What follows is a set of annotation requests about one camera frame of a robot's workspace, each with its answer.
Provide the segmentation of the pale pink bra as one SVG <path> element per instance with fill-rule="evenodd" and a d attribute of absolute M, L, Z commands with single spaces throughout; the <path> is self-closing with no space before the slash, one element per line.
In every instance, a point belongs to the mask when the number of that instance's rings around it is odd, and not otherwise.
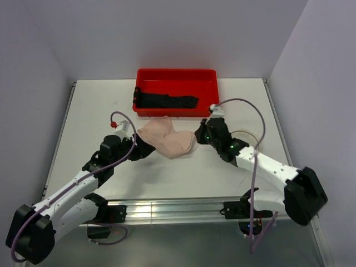
<path fill-rule="evenodd" d="M 137 132 L 144 142 L 168 159 L 191 154 L 199 146 L 192 131 L 176 131 L 168 116 L 150 120 Z"/>

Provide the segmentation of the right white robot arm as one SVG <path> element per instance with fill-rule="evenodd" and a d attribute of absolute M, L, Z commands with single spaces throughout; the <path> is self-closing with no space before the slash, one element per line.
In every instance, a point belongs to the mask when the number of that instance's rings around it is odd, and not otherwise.
<path fill-rule="evenodd" d="M 203 119 L 195 136 L 199 144 L 212 146 L 223 161 L 251 171 L 275 187 L 273 191 L 255 187 L 240 200 L 225 202 L 221 213 L 226 219 L 263 219 L 285 212 L 305 226 L 328 202 L 313 169 L 282 164 L 264 154 L 255 156 L 251 145 L 232 137 L 223 118 Z"/>

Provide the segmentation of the white mesh laundry bag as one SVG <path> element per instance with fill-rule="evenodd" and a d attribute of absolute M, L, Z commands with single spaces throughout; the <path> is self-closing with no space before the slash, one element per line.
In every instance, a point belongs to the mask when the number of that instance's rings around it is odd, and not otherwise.
<path fill-rule="evenodd" d="M 248 143 L 250 146 L 255 147 L 259 142 L 259 138 L 256 137 L 253 133 L 246 130 L 235 130 L 231 132 L 233 138 L 242 140 Z"/>

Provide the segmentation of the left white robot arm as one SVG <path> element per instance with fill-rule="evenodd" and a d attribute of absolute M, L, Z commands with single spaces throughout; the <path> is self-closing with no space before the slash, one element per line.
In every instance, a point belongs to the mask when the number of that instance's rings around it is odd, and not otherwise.
<path fill-rule="evenodd" d="M 101 187 L 120 163 L 146 158 L 155 148 L 139 136 L 105 136 L 100 148 L 82 170 L 52 196 L 14 213 L 6 238 L 12 260 L 38 264 L 55 243 L 74 228 L 87 222 L 103 223 L 108 217 L 107 200 L 95 190 Z"/>

